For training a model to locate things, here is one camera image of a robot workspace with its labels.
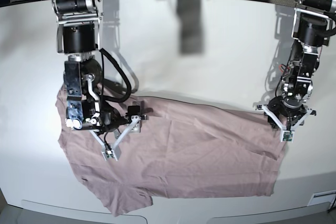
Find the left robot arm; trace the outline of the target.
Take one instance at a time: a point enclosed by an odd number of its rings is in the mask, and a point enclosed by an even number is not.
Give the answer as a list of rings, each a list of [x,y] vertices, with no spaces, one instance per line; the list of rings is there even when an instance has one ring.
[[[335,0],[295,0],[289,59],[267,109],[272,127],[292,132],[309,115],[304,104],[313,90],[312,76],[319,68],[320,53],[335,36]]]

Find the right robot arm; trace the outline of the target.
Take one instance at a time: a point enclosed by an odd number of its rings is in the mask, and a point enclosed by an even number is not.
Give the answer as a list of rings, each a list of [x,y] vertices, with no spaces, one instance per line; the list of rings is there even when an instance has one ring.
[[[116,60],[100,45],[102,0],[52,0],[57,15],[57,51],[68,57],[64,66],[66,125],[98,135],[125,125],[126,133],[139,133],[146,115],[138,105],[121,115],[109,103],[122,103],[131,95],[131,83]],[[126,85],[125,93],[114,98],[104,94],[104,67],[95,52],[108,59]]]

